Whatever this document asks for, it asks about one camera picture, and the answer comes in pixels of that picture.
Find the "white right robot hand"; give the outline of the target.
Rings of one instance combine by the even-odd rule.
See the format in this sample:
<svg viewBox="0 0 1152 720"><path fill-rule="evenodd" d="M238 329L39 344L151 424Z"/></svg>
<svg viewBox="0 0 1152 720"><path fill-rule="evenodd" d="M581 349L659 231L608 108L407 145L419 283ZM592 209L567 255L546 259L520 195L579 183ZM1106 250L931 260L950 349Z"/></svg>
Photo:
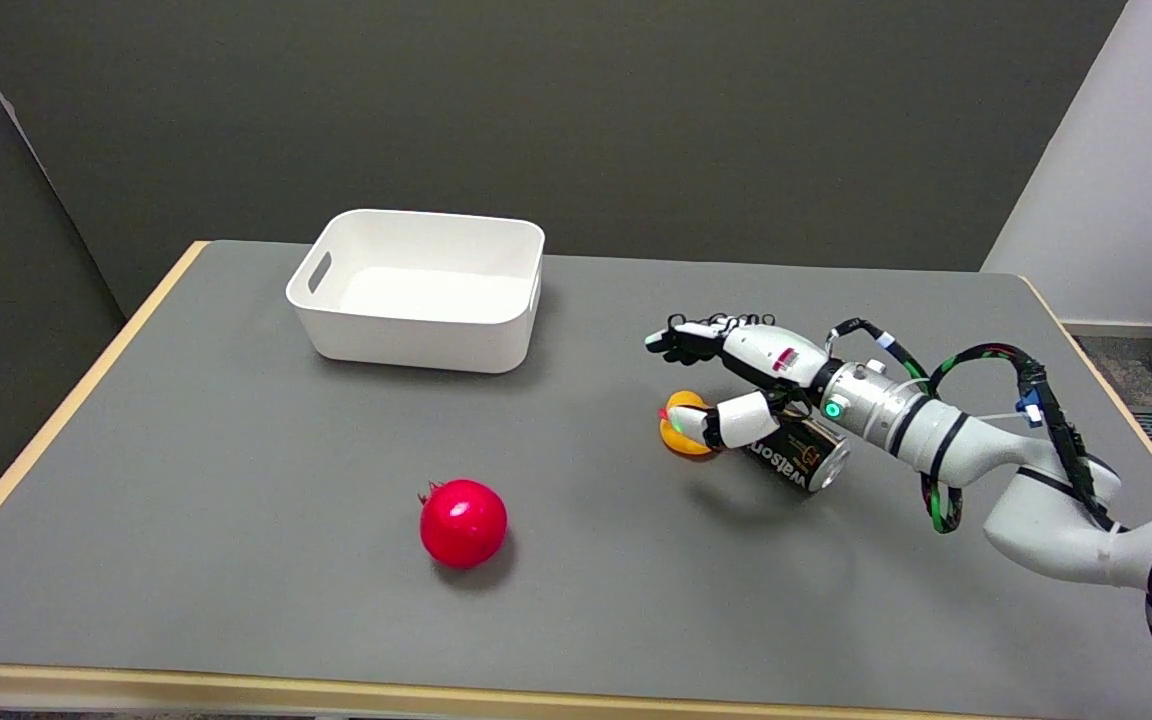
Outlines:
<svg viewBox="0 0 1152 720"><path fill-rule="evenodd" d="M764 314L670 316L666 328L649 334L646 351L667 363L691 366L721 361L755 391L712 407L666 410L673 430L708 450L741 448L776 433L782 420L799 419L791 406L809 406L809 389L829 355L808 338L771 323Z"/></svg>

